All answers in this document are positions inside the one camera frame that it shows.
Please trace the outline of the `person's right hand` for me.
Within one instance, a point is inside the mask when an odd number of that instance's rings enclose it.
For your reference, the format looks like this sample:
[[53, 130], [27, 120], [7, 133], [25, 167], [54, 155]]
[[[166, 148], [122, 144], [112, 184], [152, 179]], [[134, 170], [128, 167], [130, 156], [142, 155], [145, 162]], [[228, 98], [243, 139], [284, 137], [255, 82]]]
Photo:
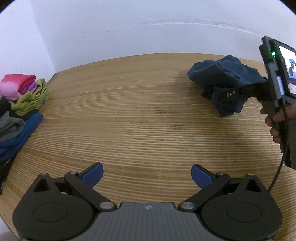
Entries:
[[[289, 104], [285, 107], [285, 112], [288, 120], [295, 120], [296, 117], [296, 105]], [[285, 121], [285, 114], [283, 109], [281, 109], [278, 113], [276, 113], [272, 118], [266, 117], [265, 123], [267, 126], [271, 127], [270, 134], [273, 137], [273, 141], [277, 144], [282, 144], [282, 134], [280, 131], [275, 127], [276, 123], [281, 123]]]

